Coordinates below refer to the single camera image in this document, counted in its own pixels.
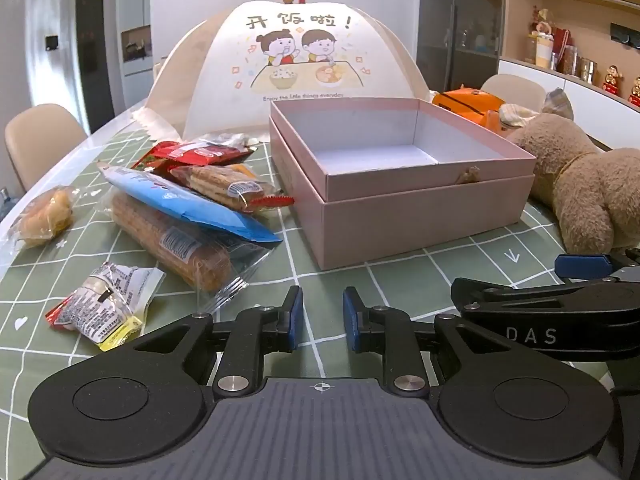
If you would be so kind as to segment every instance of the green checkered tablecloth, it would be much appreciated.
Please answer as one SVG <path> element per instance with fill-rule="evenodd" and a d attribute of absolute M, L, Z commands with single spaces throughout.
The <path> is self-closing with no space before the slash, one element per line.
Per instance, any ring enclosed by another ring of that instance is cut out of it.
<path fill-rule="evenodd" d="M 118 134 L 99 159 L 130 165 L 151 145 L 144 133 Z M 248 164 L 277 184 L 269 152 L 269 145 L 262 145 Z M 96 211 L 109 185 L 95 163 L 76 178 L 75 185 L 86 190 L 73 227 L 48 246 L 21 253 L 0 282 L 0 478 L 5 480 L 21 478 L 42 458 L 27 420 L 34 388 L 47 376 L 98 353 L 97 347 L 77 333 L 50 328 L 44 313 L 105 260 L 140 267 L 156 264 Z M 278 305 L 291 285 L 302 286 L 305 342 L 295 354 L 268 356 L 267 375 L 380 375 L 377 356 L 347 352 L 341 305 L 347 286 L 355 286 L 366 304 L 386 303 L 407 311 L 413 319 L 430 320 L 452 310 L 449 286 L 459 276 L 513 286 L 561 283 L 551 270 L 562 252 L 558 229 L 532 205 L 527 205 L 518 224 L 509 227 L 329 271 L 316 266 L 291 212 L 275 212 L 270 224 L 284 242 L 257 270 L 250 285 L 216 313 L 219 320 L 231 320 L 240 310 L 257 304 Z M 145 330 L 164 326 L 195 309 L 195 293 L 169 274 L 149 308 Z M 596 376 L 603 373 L 602 367 L 591 371 Z"/>

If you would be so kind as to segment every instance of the gray ribbed plate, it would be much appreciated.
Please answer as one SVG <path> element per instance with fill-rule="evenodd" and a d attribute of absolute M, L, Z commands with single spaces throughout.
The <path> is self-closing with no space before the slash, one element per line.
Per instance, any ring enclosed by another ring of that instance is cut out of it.
<path fill-rule="evenodd" d="M 121 468 L 50 460 L 47 480 L 614 480 L 595 460 L 517 468 L 455 442 L 418 399 L 375 380 L 270 379 L 223 400 L 180 449 Z"/>

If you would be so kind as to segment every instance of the blue snack package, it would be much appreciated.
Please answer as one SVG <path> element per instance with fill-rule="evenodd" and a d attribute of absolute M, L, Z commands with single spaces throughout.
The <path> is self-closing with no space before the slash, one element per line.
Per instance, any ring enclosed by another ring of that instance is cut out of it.
<path fill-rule="evenodd" d="M 232 211 L 160 176 L 103 163 L 98 164 L 98 169 L 110 184 L 178 220 L 226 231 L 256 243 L 281 241 L 251 216 Z"/>

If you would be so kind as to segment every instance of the cartoon girl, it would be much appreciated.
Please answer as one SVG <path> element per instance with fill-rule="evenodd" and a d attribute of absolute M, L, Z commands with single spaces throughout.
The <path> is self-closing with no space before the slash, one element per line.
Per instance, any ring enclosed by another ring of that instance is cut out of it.
<path fill-rule="evenodd" d="M 269 64 L 273 66 L 292 64 L 293 59 L 300 54 L 293 36 L 286 28 L 258 36 L 255 41 L 260 42 L 262 51 L 269 56 Z"/>
<path fill-rule="evenodd" d="M 302 36 L 302 48 L 309 53 L 309 62 L 333 62 L 335 36 L 326 30 L 308 30 Z"/>

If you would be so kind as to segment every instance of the food cover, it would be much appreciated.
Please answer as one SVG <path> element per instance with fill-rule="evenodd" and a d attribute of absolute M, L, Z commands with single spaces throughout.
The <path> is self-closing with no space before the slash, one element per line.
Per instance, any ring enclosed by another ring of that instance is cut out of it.
<path fill-rule="evenodd" d="M 192 140 L 265 132 L 274 101 L 427 96 L 402 43 L 361 10 L 247 2 L 187 33 L 138 116 L 151 112 Z"/>

